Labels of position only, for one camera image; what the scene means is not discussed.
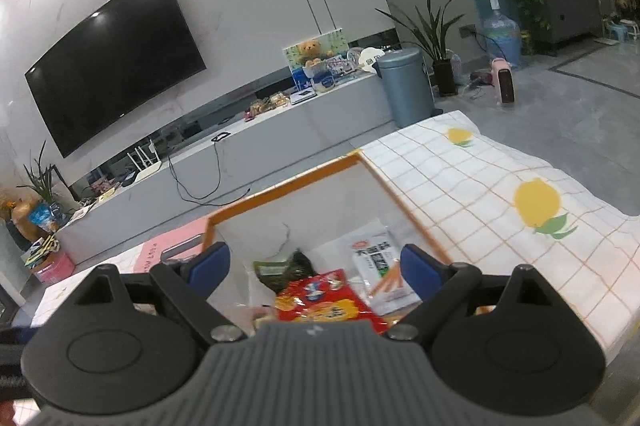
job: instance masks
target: power outlet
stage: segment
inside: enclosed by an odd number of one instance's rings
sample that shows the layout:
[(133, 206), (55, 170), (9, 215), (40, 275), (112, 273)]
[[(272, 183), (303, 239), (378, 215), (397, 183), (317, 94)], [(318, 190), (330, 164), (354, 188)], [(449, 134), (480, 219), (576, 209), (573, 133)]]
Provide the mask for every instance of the power outlet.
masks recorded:
[(476, 24), (463, 25), (458, 30), (460, 31), (461, 38), (469, 38), (476, 33)]

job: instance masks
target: black tv screen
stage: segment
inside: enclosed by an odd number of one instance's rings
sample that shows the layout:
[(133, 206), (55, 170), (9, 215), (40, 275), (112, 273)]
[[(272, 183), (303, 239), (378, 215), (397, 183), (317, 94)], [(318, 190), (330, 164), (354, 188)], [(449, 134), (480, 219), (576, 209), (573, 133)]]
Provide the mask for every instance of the black tv screen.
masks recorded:
[(63, 157), (206, 69), (177, 0), (111, 0), (25, 74)]

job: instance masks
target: white cap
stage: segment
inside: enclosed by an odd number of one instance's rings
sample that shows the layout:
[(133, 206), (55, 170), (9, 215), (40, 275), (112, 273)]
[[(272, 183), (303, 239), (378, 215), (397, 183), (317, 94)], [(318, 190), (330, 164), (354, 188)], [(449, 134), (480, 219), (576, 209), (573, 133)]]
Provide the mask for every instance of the white cap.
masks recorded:
[(500, 2), (498, 2), (498, 0), (489, 0), (489, 3), (494, 11), (500, 9)]

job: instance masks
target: pink bin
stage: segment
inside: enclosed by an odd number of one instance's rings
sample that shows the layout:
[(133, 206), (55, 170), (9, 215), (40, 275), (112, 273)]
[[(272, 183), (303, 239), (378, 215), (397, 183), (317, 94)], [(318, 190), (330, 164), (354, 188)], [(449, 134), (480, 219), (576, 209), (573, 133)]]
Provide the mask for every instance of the pink bin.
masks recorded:
[(44, 269), (35, 273), (36, 278), (42, 283), (54, 284), (62, 281), (65, 278), (69, 278), (73, 274), (76, 266), (68, 257), (66, 252), (54, 252), (56, 259)]

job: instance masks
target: teddy bear picture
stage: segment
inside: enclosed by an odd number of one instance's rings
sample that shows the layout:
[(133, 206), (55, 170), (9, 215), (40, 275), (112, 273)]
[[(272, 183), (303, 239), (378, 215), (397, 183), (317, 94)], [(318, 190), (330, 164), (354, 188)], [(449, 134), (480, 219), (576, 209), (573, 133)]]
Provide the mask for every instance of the teddy bear picture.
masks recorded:
[(327, 32), (316, 38), (305, 40), (284, 49), (291, 73), (301, 67), (310, 67), (322, 60), (339, 54), (346, 54), (349, 50), (342, 29)]

